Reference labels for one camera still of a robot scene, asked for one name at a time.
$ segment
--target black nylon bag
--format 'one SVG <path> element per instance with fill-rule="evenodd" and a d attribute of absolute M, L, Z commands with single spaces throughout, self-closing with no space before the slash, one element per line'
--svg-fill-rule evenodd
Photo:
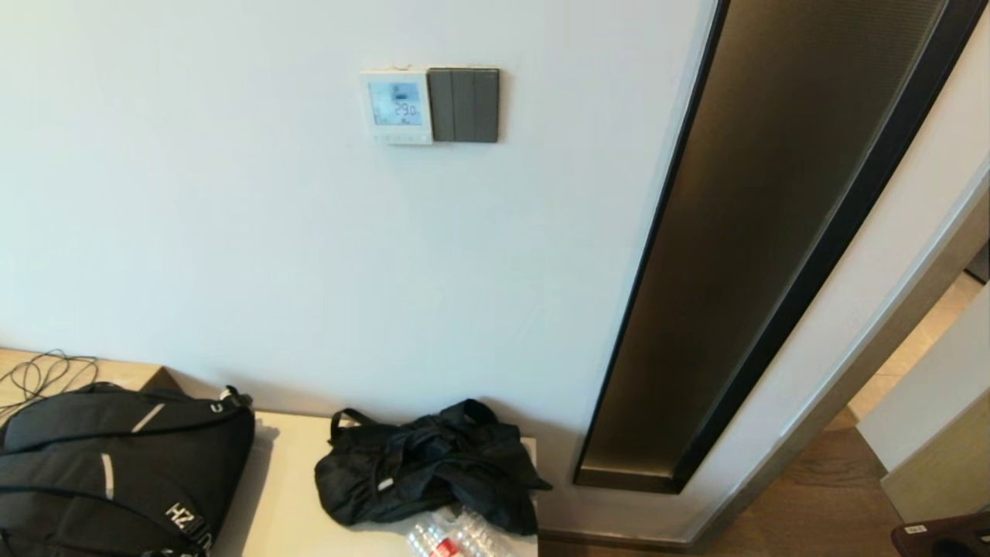
<path fill-rule="evenodd" d="M 341 417 L 357 422 L 340 427 Z M 537 533 L 530 490 L 550 490 L 520 440 L 469 398 L 404 425 L 351 408 L 334 414 L 332 450 L 316 465 L 320 504 L 336 522 L 394 522 L 457 501 L 509 532 Z"/>
<path fill-rule="evenodd" d="M 108 383 L 0 428 L 0 556 L 205 556 L 254 438 L 250 397 Z"/>

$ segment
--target red label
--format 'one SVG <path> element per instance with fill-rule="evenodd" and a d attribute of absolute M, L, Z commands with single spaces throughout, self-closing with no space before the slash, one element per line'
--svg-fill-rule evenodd
<path fill-rule="evenodd" d="M 444 538 L 444 541 L 430 552 L 430 557 L 453 557 L 456 554 L 457 546 L 450 541 L 450 538 Z"/>

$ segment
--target switch panel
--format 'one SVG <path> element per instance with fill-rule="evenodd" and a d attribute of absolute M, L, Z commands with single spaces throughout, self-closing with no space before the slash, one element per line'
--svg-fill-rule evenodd
<path fill-rule="evenodd" d="M 432 67 L 427 82 L 434 141 L 498 142 L 498 68 Z"/>

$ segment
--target white table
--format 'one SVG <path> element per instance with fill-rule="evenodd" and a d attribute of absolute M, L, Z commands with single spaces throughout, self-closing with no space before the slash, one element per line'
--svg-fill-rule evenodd
<path fill-rule="evenodd" d="M 416 517 L 345 528 L 320 506 L 313 469 L 329 451 L 330 418 L 257 413 L 241 485 L 213 557 L 406 557 Z M 533 439 L 525 439 L 531 455 Z M 537 537 L 506 536 L 519 557 L 537 557 Z"/>

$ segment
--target reflective stripe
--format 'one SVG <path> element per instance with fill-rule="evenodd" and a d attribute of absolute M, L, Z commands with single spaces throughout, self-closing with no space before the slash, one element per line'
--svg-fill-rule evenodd
<path fill-rule="evenodd" d="M 107 499 L 112 501 L 114 498 L 114 465 L 110 462 L 110 455 L 107 453 L 100 453 L 103 458 L 103 475 L 106 479 L 106 489 L 107 489 Z"/>
<path fill-rule="evenodd" d="M 138 425 L 134 426 L 134 429 L 131 430 L 131 433 L 137 433 L 137 432 L 141 431 L 141 428 L 142 427 L 145 427 L 146 425 L 148 425 L 148 422 L 150 422 L 151 419 L 154 418 L 154 416 L 156 414 L 158 414 L 159 412 L 161 412 L 161 409 L 164 408 L 164 407 L 165 407 L 165 403 L 162 402 L 158 406 L 152 408 L 151 409 L 151 412 L 148 412 L 148 415 L 145 416 L 144 418 L 142 418 L 142 420 L 138 422 Z"/>

